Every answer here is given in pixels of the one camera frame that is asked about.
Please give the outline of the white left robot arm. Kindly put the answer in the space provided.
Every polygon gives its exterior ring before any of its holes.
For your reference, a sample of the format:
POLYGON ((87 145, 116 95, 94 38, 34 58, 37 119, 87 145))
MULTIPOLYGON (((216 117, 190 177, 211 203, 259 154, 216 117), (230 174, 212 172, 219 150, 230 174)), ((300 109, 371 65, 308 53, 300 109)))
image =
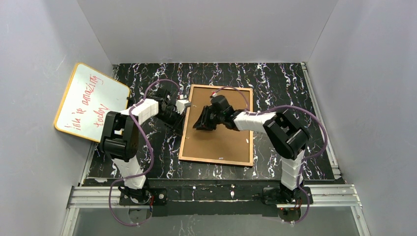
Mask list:
POLYGON ((121 112, 109 111, 106 114, 99 148, 117 166, 126 188, 139 190, 146 182, 145 171, 136 157, 139 136, 144 133, 141 125, 155 117, 180 136, 185 112, 190 105, 182 95, 174 101, 169 91, 159 88, 149 98, 121 112))

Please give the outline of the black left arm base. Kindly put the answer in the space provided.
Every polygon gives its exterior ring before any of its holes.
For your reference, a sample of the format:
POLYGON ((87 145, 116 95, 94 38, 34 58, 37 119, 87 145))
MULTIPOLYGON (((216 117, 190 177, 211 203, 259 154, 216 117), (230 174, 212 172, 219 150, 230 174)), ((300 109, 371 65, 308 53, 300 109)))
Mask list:
POLYGON ((164 206, 167 203, 167 190, 163 188, 150 188, 145 186, 143 189, 131 189, 119 186, 119 204, 121 206, 164 206))

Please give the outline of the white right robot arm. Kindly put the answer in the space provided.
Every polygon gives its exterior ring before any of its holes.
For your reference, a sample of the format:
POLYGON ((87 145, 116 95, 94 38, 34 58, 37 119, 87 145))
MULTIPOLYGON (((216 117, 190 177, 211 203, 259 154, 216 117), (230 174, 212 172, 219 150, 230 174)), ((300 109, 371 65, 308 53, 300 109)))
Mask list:
POLYGON ((209 106, 193 125, 194 129, 212 131, 217 125, 235 131, 265 133, 276 152, 281 157, 282 176, 280 192, 289 197, 295 196, 302 185, 301 164, 309 140, 309 133, 302 128, 288 110, 283 112, 252 113, 243 109, 235 110, 223 95, 212 96, 209 106))

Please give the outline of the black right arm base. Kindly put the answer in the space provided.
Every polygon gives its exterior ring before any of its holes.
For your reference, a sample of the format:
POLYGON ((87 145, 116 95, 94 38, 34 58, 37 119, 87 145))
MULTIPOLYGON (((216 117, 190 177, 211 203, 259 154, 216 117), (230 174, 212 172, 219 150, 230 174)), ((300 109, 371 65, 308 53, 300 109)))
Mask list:
POLYGON ((261 192, 261 201, 265 205, 283 205, 278 207, 278 215, 286 221, 301 218, 301 207, 314 202, 311 189, 296 187, 290 190, 284 185, 279 187, 265 187, 261 192))

